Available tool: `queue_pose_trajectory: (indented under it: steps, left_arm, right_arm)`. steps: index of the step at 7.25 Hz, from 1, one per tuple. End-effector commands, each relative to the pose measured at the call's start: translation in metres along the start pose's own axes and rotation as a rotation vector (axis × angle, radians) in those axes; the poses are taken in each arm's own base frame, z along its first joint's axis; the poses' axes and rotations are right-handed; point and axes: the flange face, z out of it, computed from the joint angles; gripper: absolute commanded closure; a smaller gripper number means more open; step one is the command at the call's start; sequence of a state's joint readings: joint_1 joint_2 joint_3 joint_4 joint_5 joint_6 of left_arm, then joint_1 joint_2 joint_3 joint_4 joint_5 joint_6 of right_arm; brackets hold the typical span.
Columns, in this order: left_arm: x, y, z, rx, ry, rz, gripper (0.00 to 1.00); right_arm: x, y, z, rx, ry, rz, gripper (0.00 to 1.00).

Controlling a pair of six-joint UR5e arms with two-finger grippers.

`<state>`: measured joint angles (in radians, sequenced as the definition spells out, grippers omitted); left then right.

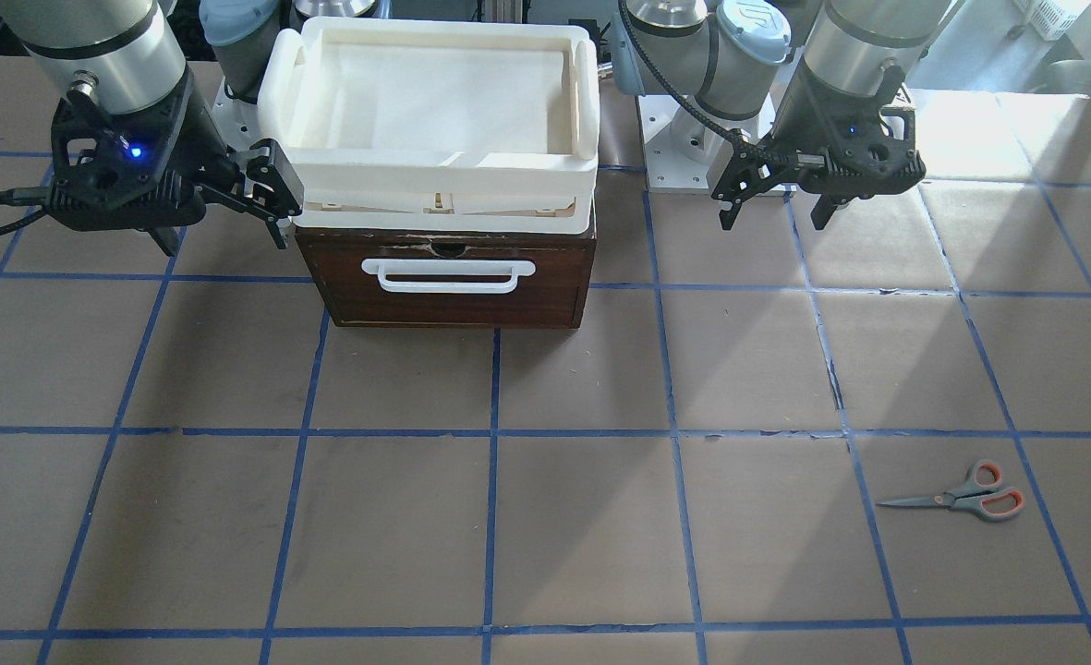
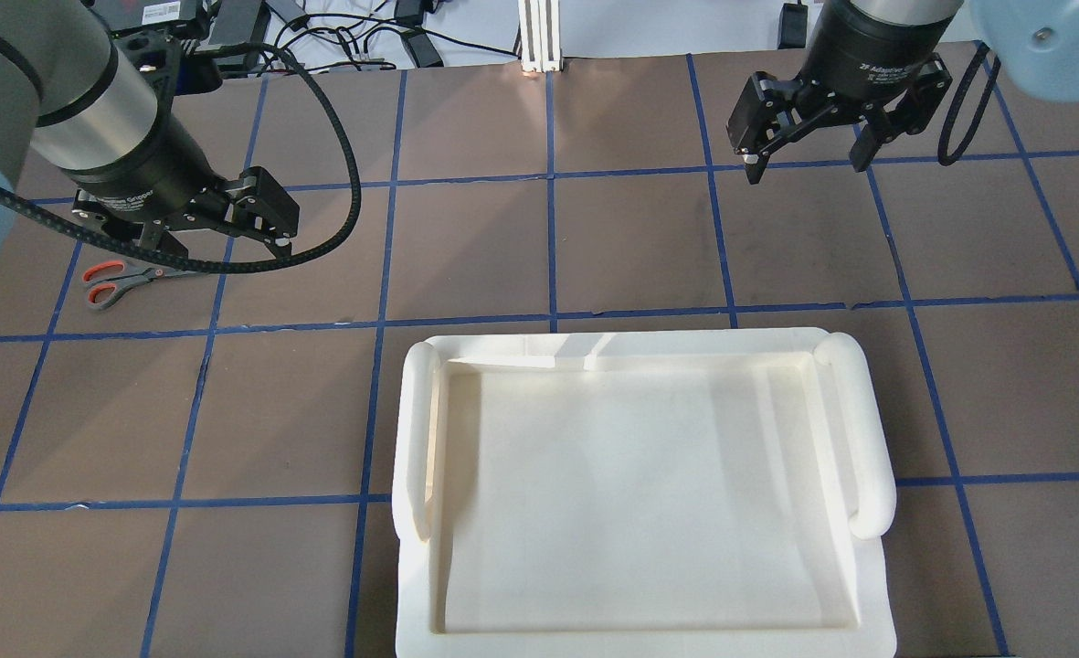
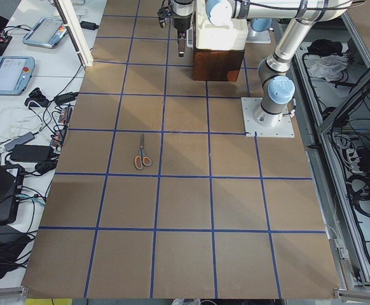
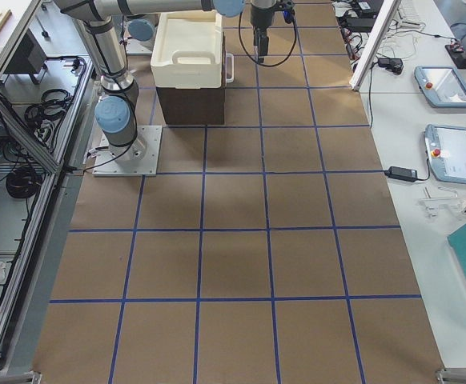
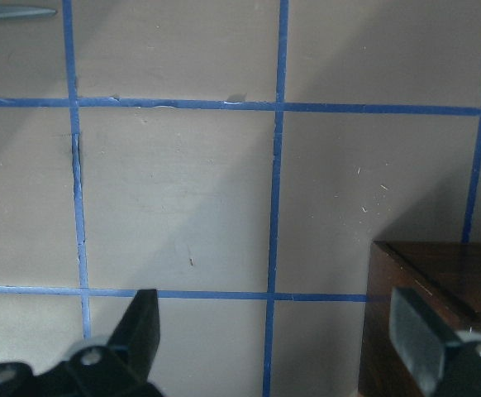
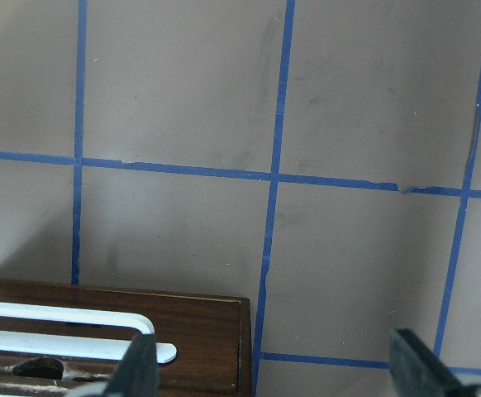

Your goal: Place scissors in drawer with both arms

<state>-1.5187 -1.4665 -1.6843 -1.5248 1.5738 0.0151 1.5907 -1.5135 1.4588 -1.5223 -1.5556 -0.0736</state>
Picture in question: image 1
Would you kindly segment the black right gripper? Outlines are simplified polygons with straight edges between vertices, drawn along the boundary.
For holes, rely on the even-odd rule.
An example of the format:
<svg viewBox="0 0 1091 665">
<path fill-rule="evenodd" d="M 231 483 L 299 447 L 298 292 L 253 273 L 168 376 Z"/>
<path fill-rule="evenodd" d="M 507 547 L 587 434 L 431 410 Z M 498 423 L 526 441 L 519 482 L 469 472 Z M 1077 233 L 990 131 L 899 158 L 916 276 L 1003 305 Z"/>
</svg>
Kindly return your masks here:
<svg viewBox="0 0 1091 665">
<path fill-rule="evenodd" d="M 77 232 L 136 230 L 168 258 L 179 227 L 197 223 L 209 203 L 252 214 L 275 247 L 303 214 L 305 189 L 278 140 L 232 152 L 212 121 L 190 73 L 148 108 L 111 114 L 99 104 L 101 81 L 76 73 L 51 125 L 53 176 L 48 214 Z"/>
</svg>

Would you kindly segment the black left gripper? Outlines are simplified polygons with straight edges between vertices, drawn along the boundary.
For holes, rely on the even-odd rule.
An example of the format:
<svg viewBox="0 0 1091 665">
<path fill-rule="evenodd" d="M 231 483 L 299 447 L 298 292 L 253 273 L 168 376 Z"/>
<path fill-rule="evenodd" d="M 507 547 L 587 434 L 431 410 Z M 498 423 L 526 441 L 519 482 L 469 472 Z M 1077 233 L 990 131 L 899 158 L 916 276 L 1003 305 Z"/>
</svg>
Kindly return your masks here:
<svg viewBox="0 0 1091 665">
<path fill-rule="evenodd" d="M 820 157 L 802 165 L 794 183 L 818 200 L 810 211 L 816 231 L 853 200 L 896 195 L 920 184 L 927 168 L 918 150 L 915 105 L 906 88 L 870 98 L 825 88 L 789 88 L 770 132 L 774 152 Z M 768 192 L 756 148 L 718 148 L 711 160 L 711 198 L 719 223 L 731 231 L 740 207 Z"/>
</svg>

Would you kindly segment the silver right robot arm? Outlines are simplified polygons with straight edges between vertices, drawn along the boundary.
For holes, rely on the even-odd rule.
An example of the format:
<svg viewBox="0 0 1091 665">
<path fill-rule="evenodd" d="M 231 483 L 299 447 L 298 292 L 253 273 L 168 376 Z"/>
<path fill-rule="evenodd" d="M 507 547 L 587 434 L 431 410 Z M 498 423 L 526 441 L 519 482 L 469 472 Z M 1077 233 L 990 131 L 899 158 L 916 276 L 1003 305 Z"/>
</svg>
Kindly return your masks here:
<svg viewBox="0 0 1091 665">
<path fill-rule="evenodd" d="M 148 233 L 165 256 L 211 203 L 257 216 L 276 247 L 303 211 L 276 140 L 229 147 L 156 1 L 0 1 L 60 92 L 41 211 L 77 232 Z"/>
</svg>

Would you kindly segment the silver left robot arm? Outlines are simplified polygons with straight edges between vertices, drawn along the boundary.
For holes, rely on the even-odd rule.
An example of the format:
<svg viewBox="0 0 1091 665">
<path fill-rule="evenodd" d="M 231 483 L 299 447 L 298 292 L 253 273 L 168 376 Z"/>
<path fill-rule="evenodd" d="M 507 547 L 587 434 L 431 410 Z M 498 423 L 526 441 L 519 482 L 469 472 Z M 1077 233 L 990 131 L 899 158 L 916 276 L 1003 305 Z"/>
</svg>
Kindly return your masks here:
<svg viewBox="0 0 1091 665">
<path fill-rule="evenodd" d="M 926 176 L 906 78 L 946 1 L 620 1 L 618 88 L 678 104 L 722 230 L 774 188 L 817 197 L 823 230 L 854 200 Z"/>
</svg>

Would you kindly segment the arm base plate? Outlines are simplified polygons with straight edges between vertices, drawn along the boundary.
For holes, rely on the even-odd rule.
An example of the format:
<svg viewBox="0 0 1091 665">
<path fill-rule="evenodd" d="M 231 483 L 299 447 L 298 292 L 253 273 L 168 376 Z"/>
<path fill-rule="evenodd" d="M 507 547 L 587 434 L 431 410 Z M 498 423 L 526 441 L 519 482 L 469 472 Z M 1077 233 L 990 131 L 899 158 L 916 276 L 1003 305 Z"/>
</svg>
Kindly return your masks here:
<svg viewBox="0 0 1091 665">
<path fill-rule="evenodd" d="M 227 146 L 233 152 L 249 152 L 257 140 L 263 140 L 257 105 L 237 100 L 229 90 L 227 80 L 221 78 L 212 102 L 212 119 Z"/>
<path fill-rule="evenodd" d="M 776 122 L 779 102 L 764 100 L 759 114 L 743 122 L 726 122 L 735 126 L 748 142 L 764 152 L 774 154 L 765 160 L 763 174 L 770 184 L 768 192 L 758 195 L 778 195 L 784 192 L 803 192 L 794 183 L 794 172 L 808 164 L 822 164 L 820 157 L 800 159 L 799 154 L 774 152 L 770 132 Z M 669 193 L 702 193 L 711 195 L 711 160 L 718 148 L 733 148 L 709 126 L 702 126 L 696 118 L 679 108 L 666 96 L 655 94 L 639 98 L 639 122 L 645 138 L 645 157 L 650 184 Z"/>
</svg>

